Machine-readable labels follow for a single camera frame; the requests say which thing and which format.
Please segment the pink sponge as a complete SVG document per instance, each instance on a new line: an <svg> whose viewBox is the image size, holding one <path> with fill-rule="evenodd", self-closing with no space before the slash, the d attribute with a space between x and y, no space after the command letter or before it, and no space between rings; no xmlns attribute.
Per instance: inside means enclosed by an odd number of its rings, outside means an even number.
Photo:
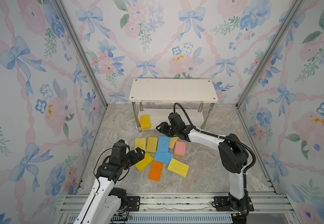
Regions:
<svg viewBox="0 0 324 224"><path fill-rule="evenodd" d="M175 144L174 155L178 157L184 157L186 152L186 142L177 141Z"/></svg>

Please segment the yellow porous sponge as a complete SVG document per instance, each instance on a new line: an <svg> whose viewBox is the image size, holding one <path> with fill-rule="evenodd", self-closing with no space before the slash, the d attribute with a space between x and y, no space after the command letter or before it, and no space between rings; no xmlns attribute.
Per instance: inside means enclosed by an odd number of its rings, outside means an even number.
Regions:
<svg viewBox="0 0 324 224"><path fill-rule="evenodd" d="M186 178L189 168L189 165L172 158L167 170Z"/></svg>

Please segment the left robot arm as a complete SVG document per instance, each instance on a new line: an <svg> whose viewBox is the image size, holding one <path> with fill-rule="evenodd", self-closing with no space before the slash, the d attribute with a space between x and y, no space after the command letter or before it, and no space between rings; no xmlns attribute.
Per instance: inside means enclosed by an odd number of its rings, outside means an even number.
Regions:
<svg viewBox="0 0 324 224"><path fill-rule="evenodd" d="M81 209L75 224L109 224L115 214L127 209L125 189L115 184L123 178L123 171L145 158L146 151L131 149L124 140L119 140L110 148L107 156L97 168L93 188Z"/></svg>

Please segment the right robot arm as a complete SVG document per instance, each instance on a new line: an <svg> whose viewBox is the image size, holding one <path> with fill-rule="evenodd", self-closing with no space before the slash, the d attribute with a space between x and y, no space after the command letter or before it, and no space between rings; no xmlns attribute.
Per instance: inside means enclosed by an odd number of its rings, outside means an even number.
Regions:
<svg viewBox="0 0 324 224"><path fill-rule="evenodd" d="M178 113L170 113L168 122L162 122L156 130L167 137L179 137L181 140L198 143L219 152L223 167L229 173L230 190L226 206L232 211L247 209L246 172L248 151L240 144L239 138L230 134L227 136L209 133L186 125Z"/></svg>

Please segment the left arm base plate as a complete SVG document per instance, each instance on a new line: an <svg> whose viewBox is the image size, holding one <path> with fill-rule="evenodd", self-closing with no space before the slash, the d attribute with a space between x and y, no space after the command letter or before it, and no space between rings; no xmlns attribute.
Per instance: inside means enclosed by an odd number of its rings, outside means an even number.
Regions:
<svg viewBox="0 0 324 224"><path fill-rule="evenodd" d="M140 200L140 196L127 196L121 201L121 206L118 209L118 212L139 211Z"/></svg>

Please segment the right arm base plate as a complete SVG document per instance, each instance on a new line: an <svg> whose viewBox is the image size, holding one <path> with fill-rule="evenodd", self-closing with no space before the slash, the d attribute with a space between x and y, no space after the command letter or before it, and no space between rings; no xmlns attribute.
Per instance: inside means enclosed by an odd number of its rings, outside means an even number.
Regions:
<svg viewBox="0 0 324 224"><path fill-rule="evenodd" d="M252 204L251 198L243 197L242 199L236 199L229 196L216 196L213 198L211 205L217 211L227 211L227 212L246 212L254 211L254 206Z"/></svg>

